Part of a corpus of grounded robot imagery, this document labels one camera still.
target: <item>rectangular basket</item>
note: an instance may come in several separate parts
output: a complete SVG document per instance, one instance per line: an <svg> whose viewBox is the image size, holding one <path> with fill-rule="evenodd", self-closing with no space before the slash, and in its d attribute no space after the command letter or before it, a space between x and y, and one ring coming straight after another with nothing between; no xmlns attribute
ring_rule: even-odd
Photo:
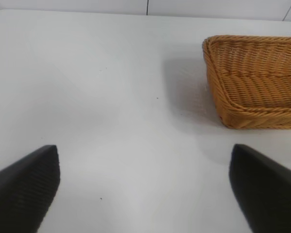
<svg viewBox="0 0 291 233"><path fill-rule="evenodd" d="M224 125L291 129L291 37L212 36L203 51Z"/></svg>

